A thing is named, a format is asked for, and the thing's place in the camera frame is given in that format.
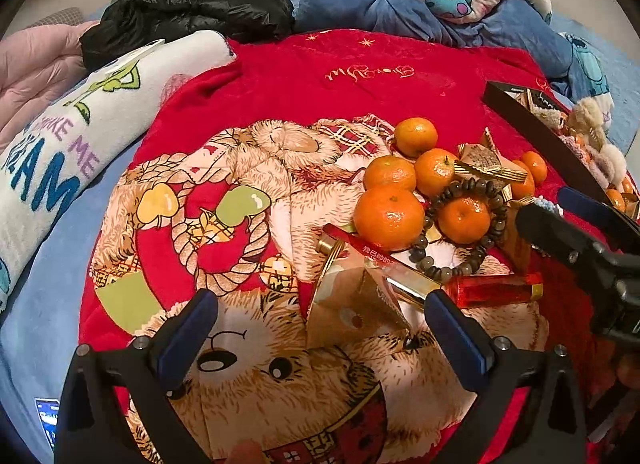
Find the red gold snack bar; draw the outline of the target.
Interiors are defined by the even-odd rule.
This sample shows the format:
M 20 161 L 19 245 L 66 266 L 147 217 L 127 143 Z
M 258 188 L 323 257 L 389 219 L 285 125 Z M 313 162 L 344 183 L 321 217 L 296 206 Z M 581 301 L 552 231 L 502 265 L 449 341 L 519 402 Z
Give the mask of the red gold snack bar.
M 423 307 L 426 296 L 432 291 L 440 289 L 439 283 L 415 269 L 409 268 L 408 265 L 384 253 L 382 249 L 359 236 L 348 233 L 330 223 L 326 224 L 322 231 L 334 239 L 343 241 L 358 254 L 363 255 L 364 260 L 386 277 L 394 292 L 405 302 Z

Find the pyramid snack packet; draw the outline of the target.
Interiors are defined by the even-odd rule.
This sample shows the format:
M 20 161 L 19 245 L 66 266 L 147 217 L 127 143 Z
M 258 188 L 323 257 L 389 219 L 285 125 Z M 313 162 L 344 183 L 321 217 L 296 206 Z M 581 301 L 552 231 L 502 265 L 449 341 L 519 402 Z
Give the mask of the pyramid snack packet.
M 342 239 L 322 235 L 326 256 L 308 307 L 307 347 L 320 349 L 410 328 L 398 299 L 376 262 Z

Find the large front mandarin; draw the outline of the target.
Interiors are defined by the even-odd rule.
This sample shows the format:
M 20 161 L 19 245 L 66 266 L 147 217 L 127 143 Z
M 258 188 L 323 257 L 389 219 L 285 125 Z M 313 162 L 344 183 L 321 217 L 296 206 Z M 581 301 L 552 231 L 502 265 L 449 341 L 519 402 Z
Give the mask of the large front mandarin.
M 352 215 L 360 237 L 382 250 L 408 249 L 423 230 L 425 211 L 401 185 L 385 184 L 362 193 Z

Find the red lighter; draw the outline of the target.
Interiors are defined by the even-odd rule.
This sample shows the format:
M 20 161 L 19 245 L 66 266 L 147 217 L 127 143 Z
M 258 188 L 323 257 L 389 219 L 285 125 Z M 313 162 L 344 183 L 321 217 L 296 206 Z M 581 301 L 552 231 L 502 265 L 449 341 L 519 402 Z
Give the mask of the red lighter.
M 455 276 L 442 289 L 461 309 L 495 308 L 544 296 L 540 273 Z

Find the lone mandarin on blanket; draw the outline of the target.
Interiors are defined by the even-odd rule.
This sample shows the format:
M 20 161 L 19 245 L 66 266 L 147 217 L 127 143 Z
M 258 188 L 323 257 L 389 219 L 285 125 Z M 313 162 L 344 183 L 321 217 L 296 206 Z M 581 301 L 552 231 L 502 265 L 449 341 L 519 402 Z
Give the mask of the lone mandarin on blanket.
M 521 161 L 523 161 L 525 166 L 532 174 L 536 184 L 541 184 L 542 182 L 546 181 L 548 177 L 548 167 L 546 162 L 544 161 L 544 158 L 542 158 L 537 152 L 525 152 L 521 156 Z

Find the mandarin of pile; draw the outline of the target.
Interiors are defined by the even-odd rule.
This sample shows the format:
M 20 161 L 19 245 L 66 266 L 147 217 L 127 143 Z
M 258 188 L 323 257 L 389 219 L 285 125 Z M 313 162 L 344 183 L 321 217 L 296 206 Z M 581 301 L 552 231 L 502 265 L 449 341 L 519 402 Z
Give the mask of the mandarin of pile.
M 431 122 L 423 117 L 402 120 L 394 132 L 397 150 L 409 158 L 418 158 L 437 143 L 438 133 Z
M 512 182 L 511 191 L 514 199 L 521 199 L 526 196 L 533 196 L 535 194 L 535 181 L 533 173 L 529 170 L 523 161 L 512 161 L 514 166 L 518 166 L 525 172 L 526 177 L 523 182 Z
M 413 164 L 394 155 L 377 157 L 364 170 L 363 186 L 366 190 L 386 184 L 398 184 L 405 190 L 416 189 L 416 170 Z

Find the beige fluffy hair claw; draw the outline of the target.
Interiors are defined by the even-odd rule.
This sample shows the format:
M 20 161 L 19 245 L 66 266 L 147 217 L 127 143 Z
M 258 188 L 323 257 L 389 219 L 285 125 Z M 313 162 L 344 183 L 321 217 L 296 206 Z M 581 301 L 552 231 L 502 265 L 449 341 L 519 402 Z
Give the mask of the beige fluffy hair claw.
M 567 116 L 567 126 L 582 135 L 589 135 L 591 131 L 602 132 L 603 124 L 602 110 L 595 98 L 582 98 Z

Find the blue sheet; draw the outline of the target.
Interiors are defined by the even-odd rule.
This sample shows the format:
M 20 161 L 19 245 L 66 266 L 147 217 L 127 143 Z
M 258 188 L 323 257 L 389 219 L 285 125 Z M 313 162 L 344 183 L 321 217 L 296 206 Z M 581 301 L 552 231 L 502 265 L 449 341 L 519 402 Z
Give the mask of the blue sheet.
M 86 270 L 108 198 L 140 145 L 132 143 L 72 202 L 18 280 L 1 319 L 1 461 L 51 463 L 38 413 L 60 398 L 78 340 Z

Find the smartphone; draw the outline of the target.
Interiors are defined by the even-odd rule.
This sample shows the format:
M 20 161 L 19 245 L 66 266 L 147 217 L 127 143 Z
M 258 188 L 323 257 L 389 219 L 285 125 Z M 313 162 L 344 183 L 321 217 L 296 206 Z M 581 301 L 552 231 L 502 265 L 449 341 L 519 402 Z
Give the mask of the smartphone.
M 56 440 L 56 424 L 58 424 L 58 399 L 35 398 L 38 418 L 51 449 L 54 449 Z

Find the black shallow box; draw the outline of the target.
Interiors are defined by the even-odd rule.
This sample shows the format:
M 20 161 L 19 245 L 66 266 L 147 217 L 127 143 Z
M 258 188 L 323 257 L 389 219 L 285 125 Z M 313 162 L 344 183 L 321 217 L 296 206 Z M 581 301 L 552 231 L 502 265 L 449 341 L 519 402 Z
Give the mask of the black shallow box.
M 591 131 L 589 135 L 573 131 L 567 126 L 567 116 L 573 107 L 566 107 L 541 89 L 489 81 L 483 101 L 533 146 L 566 185 L 598 202 L 612 204 L 623 213 L 636 212 L 638 192 L 628 170 L 620 190 L 613 187 L 603 190 L 588 169 L 587 145 L 600 151 L 603 145 L 611 143 L 604 129 Z

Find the rear mandarin of pile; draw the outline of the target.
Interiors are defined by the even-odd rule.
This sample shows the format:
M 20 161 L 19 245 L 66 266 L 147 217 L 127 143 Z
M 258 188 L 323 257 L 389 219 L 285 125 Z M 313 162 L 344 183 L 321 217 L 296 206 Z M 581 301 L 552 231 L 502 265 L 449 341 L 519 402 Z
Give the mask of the rear mandarin of pile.
M 423 117 L 402 120 L 394 132 L 397 150 L 409 158 L 418 158 L 437 143 L 438 133 L 431 122 Z

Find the red bear print blanket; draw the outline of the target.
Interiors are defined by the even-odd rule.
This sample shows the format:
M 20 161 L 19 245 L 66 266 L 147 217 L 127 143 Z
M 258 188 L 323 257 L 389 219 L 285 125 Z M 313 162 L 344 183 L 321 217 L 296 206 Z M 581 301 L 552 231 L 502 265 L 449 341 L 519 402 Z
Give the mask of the red bear print blanket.
M 322 229 L 352 227 L 374 158 L 424 117 L 449 152 L 529 142 L 482 100 L 491 81 L 544 89 L 512 48 L 452 49 L 355 29 L 236 44 L 184 84 L 118 180 L 82 296 L 98 350 L 153 335 L 201 289 L 220 317 L 171 405 L 214 461 L 252 439 L 272 462 L 427 461 L 473 402 L 421 320 L 308 349 Z

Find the pink quilt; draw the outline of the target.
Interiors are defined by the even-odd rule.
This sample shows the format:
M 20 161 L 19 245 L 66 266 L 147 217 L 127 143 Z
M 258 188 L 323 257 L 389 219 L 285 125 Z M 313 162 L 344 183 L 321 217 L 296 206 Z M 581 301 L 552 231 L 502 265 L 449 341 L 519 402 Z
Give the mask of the pink quilt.
M 1 41 L 2 149 L 85 77 L 80 38 L 95 24 L 35 26 Z

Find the blue fleece blanket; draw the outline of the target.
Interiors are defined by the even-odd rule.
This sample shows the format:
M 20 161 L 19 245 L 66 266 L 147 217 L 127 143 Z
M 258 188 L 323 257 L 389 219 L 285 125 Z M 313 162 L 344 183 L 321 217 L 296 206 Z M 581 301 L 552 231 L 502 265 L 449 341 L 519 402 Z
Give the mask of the blue fleece blanket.
M 551 0 L 299 0 L 299 31 L 354 28 L 455 48 L 500 46 L 527 52 L 570 101 L 592 98 L 605 120 L 614 102 L 586 40 L 551 26 Z

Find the black puffer jacket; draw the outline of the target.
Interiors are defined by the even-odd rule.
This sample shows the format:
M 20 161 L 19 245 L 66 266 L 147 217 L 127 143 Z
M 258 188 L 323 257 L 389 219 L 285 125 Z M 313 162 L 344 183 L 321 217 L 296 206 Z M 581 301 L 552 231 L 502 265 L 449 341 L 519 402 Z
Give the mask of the black puffer jacket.
M 117 0 L 80 38 L 89 72 L 140 46 L 213 30 L 241 43 L 283 39 L 295 26 L 291 0 Z

